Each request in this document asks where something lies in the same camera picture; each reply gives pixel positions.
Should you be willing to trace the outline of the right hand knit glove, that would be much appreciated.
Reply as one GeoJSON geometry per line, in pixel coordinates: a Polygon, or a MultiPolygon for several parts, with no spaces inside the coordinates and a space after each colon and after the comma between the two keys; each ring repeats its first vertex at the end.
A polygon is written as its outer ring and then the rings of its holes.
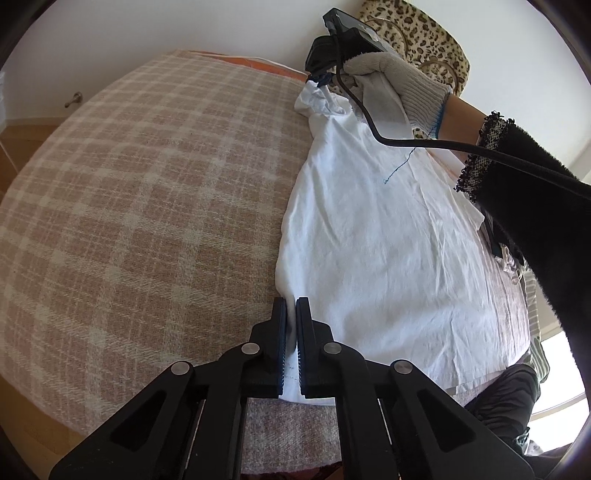
{"type": "Polygon", "coordinates": [[[432,138],[439,137],[449,85],[429,78],[398,55],[387,52],[366,53],[346,61],[344,71],[352,76],[381,73],[400,97],[410,124],[432,138]]]}

